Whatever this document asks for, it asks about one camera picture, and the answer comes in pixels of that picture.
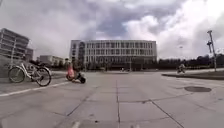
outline paving tile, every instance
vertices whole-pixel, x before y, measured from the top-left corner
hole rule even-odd
[[[96,90],[96,92],[117,93],[117,89],[113,87],[100,87]]]
[[[2,119],[3,128],[54,128],[65,117],[32,108]]]
[[[199,106],[189,103],[180,98],[165,99],[155,101],[155,103],[174,118],[199,108]]]
[[[140,93],[135,88],[118,88],[118,93]]]
[[[25,93],[17,98],[17,100],[29,105],[39,106],[45,102],[55,100],[59,97],[61,97],[61,95],[51,95],[42,92],[30,92],[29,95],[26,95]]]
[[[125,121],[148,121],[167,117],[152,103],[119,103],[120,119]]]
[[[16,112],[30,108],[17,100],[7,100],[0,102],[0,118],[14,114]]]
[[[118,128],[118,122],[110,122],[110,121],[88,121],[88,120],[74,120],[74,119],[66,119],[61,123],[57,128],[73,128],[74,126],[79,126],[79,128]]]
[[[81,101],[79,100],[59,98],[57,100],[44,103],[43,105],[41,105],[41,107],[48,111],[66,116],[71,113],[76,107],[78,107],[80,103]]]
[[[136,102],[136,101],[146,101],[149,100],[142,93],[119,93],[118,101],[119,102]]]
[[[90,92],[86,92],[86,91],[72,91],[72,90],[64,90],[59,88],[44,90],[43,92],[48,95],[58,95],[60,97],[66,97],[66,98],[72,98],[72,99],[78,99],[78,100],[83,100],[90,94]]]
[[[71,115],[76,120],[118,121],[117,103],[85,102]]]
[[[148,99],[151,99],[151,100],[175,97],[175,95],[163,92],[160,89],[158,89],[156,87],[153,87],[153,86],[152,87],[142,86],[142,87],[139,87],[139,88],[142,91],[142,93],[144,93],[144,95]]]
[[[200,106],[207,106],[209,104],[219,101],[221,97],[217,97],[213,95],[213,93],[211,92],[206,92],[206,93],[194,93],[192,95],[186,95],[180,98]]]
[[[181,128],[181,127],[172,119],[164,118],[152,121],[121,123],[119,128]]]
[[[117,102],[116,93],[94,93],[87,101]]]
[[[184,128],[222,128],[224,115],[222,113],[199,108],[175,118]]]

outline white cloud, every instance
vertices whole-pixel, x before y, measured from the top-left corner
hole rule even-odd
[[[156,39],[160,57],[192,58],[208,53],[205,45],[208,41],[207,30],[216,26],[213,30],[216,34],[216,31],[220,32],[220,27],[224,27],[224,24],[219,23],[224,12],[222,3],[224,2],[219,0],[187,0],[174,15],[164,17],[159,21],[159,24],[165,23],[165,25],[163,30],[156,35],[147,29],[150,28],[150,24],[153,24],[144,22],[143,19],[147,16],[124,24],[127,34],[135,39]],[[223,36],[217,39],[218,42],[220,40],[224,41]]]
[[[0,8],[0,28],[29,37],[35,56],[68,57],[70,41],[82,39],[100,23],[94,18],[83,19],[83,14],[92,11],[82,3],[76,4],[74,8],[69,0],[5,0]]]
[[[155,40],[155,35],[150,29],[158,26],[158,21],[153,16],[146,16],[138,20],[128,21],[123,24],[126,27],[127,37],[130,39]]]
[[[120,1],[123,2],[125,7],[130,9],[135,9],[143,6],[161,8],[177,2],[177,0],[120,0]]]

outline parked bicycle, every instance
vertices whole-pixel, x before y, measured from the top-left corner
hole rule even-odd
[[[51,82],[51,72],[47,67],[44,65],[34,66],[31,73],[28,73],[23,62],[19,66],[13,66],[9,70],[8,76],[9,80],[14,83],[21,83],[28,77],[41,87],[47,86]]]

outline pavement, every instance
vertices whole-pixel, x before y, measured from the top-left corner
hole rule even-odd
[[[86,84],[55,79],[0,84],[3,128],[222,128],[221,81],[163,77],[159,72],[85,73]],[[188,92],[187,86],[211,88]]]

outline building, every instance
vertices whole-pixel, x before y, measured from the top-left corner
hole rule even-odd
[[[64,59],[51,55],[41,55],[39,57],[40,62],[48,64],[50,66],[58,66],[60,63],[64,64]]]
[[[6,28],[0,32],[0,55],[20,59],[26,54],[29,39]]]
[[[27,61],[33,60],[33,49],[31,48],[26,49],[26,60]]]
[[[72,40],[70,58],[90,69],[148,69],[157,60],[156,41]]]

